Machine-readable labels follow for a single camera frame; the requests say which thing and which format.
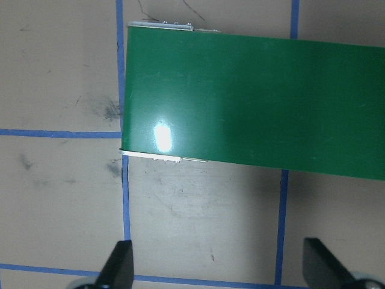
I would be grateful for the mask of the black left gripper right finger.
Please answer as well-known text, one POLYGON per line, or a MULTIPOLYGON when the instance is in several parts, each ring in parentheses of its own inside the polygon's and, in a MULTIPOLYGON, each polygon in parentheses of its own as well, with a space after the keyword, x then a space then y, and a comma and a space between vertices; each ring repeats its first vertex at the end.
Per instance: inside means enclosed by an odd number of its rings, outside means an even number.
POLYGON ((360 288, 357 279, 318 238, 303 242, 303 278, 309 288, 360 288))

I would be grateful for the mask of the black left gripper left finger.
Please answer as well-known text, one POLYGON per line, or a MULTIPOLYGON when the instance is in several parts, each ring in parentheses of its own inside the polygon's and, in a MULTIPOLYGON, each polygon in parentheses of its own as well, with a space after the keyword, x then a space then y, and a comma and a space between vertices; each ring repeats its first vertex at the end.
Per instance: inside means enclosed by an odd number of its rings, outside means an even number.
POLYGON ((132 241, 118 241, 102 271, 95 288, 130 289, 134 282, 134 259, 132 241))

